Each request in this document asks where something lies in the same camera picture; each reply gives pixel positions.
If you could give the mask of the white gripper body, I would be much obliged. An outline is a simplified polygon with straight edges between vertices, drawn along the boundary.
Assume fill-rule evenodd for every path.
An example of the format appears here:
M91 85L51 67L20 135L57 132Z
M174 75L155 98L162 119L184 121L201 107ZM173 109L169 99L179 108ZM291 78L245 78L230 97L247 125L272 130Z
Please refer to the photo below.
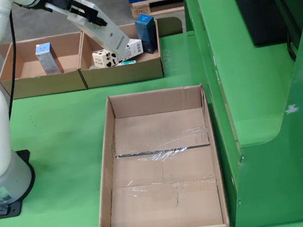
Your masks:
M61 13L63 15L66 15L68 19L71 18L71 12L65 10L65 9L61 9L61 8L58 8L56 7L55 5L53 4L50 4L50 3L46 3L45 4L45 7L48 8L48 9L52 9L52 11L56 11L58 13Z

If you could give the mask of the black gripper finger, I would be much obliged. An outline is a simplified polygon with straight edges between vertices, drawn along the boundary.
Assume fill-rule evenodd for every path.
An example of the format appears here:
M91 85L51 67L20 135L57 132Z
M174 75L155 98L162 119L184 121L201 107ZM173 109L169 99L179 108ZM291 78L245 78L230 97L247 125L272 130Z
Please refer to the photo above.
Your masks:
M82 3L82 0L52 0L52 4L68 13L85 17L89 22L98 26L106 26L107 22L98 17L98 10Z

